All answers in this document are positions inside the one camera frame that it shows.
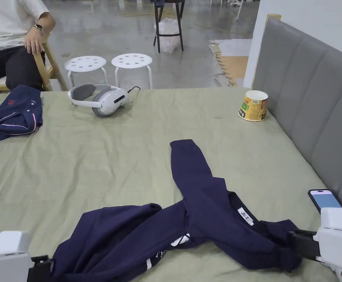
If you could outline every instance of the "white wall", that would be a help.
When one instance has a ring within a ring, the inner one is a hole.
[[[262,0],[244,87],[252,87],[267,14],[280,14],[283,22],[342,51],[342,0]]]

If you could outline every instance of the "clothing label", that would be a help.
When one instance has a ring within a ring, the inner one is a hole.
[[[253,226],[253,219],[246,213],[246,211],[241,207],[238,210],[238,213],[245,219],[245,221],[250,225]]]
[[[152,264],[151,264],[151,260],[150,259],[148,259],[147,261],[146,261],[146,265],[147,265],[147,270],[149,270],[151,267],[152,267]]]

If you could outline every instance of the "black stool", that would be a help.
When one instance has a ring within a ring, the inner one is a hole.
[[[160,36],[164,36],[164,37],[180,36],[181,50],[184,51],[183,34],[181,33],[181,19],[183,17],[185,0],[166,0],[166,3],[174,3],[176,5],[177,22],[179,24],[179,33],[177,33],[177,34],[159,34],[159,22],[162,19],[162,13],[163,13],[164,6],[157,6],[156,2],[155,2],[154,6],[155,6],[156,35],[154,38],[154,46],[156,43],[156,39],[158,39],[158,52],[160,53],[160,42],[159,42]]]

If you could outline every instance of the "navy blue hoodie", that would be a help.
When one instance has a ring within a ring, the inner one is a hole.
[[[58,281],[129,281],[155,266],[172,249],[213,241],[252,270],[287,272],[301,262],[292,249],[290,221],[258,221],[223,178],[213,177],[192,140],[171,143],[173,179],[184,199],[157,204],[105,207],[82,215],[70,239],[57,248]]]

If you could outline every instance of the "wristwatch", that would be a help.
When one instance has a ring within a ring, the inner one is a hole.
[[[42,32],[42,35],[44,35],[44,29],[43,29],[43,27],[42,27],[41,25],[34,24],[33,27],[36,28],[36,29],[38,29],[38,30],[40,30],[40,31]]]

